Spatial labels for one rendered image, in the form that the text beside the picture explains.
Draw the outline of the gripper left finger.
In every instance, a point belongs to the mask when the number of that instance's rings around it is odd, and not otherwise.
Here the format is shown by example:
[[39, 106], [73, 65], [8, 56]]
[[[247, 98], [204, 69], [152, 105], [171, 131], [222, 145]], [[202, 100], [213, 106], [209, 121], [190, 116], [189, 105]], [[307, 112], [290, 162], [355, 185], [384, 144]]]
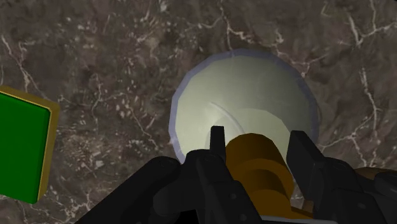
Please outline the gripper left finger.
[[155, 157], [75, 224], [261, 224], [243, 185], [226, 167], [225, 131], [183, 163]]

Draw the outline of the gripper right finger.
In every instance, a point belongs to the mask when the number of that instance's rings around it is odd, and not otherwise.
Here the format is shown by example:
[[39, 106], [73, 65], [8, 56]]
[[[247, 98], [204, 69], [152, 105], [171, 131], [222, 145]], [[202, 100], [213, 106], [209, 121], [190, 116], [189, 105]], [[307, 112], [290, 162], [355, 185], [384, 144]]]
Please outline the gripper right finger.
[[286, 161], [304, 199], [313, 202], [315, 219], [397, 224], [397, 171], [367, 178], [347, 162], [324, 156], [300, 130], [291, 131]]

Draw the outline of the brown cylindrical wooden tool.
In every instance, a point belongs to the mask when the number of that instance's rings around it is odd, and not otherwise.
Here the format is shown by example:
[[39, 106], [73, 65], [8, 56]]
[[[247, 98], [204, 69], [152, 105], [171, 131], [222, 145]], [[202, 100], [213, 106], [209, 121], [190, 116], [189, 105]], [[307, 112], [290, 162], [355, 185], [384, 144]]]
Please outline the brown cylindrical wooden tool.
[[[226, 146], [226, 166], [241, 182], [260, 215], [314, 221], [313, 202], [304, 199], [286, 161], [272, 140], [260, 134], [243, 134]], [[354, 169], [367, 178], [379, 171]]]

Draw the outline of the white bowl with blue rim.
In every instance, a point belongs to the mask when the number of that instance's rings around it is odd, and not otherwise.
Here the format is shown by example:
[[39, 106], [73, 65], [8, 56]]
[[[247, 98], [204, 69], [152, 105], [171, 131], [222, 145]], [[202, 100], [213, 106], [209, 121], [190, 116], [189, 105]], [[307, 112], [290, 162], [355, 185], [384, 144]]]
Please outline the white bowl with blue rim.
[[224, 127], [227, 143], [262, 134], [285, 157], [291, 131], [317, 141], [317, 101], [300, 72], [272, 53], [217, 53], [188, 71], [172, 96], [169, 135], [181, 163], [209, 147], [214, 125]]

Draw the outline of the green box with yellow edge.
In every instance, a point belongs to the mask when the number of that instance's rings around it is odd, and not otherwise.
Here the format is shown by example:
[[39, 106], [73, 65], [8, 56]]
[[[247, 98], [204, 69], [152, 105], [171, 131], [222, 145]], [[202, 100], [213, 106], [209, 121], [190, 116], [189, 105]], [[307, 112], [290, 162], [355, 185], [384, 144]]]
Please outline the green box with yellow edge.
[[0, 86], [0, 195], [35, 204], [48, 185], [60, 107]]

